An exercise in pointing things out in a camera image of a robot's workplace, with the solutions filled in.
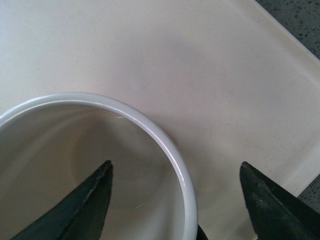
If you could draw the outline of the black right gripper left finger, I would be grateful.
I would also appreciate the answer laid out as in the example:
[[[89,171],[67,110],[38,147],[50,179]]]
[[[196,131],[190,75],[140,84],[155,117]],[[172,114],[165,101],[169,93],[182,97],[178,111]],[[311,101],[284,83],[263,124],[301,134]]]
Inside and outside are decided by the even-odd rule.
[[[105,161],[57,205],[20,231],[13,240],[98,240],[113,185],[113,165]]]

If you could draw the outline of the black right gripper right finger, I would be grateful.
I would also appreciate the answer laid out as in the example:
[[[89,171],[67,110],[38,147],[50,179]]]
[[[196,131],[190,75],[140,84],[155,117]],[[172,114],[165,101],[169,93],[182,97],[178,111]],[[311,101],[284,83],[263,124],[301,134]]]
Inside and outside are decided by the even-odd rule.
[[[248,162],[239,170],[249,218],[259,240],[318,240],[320,214]]]

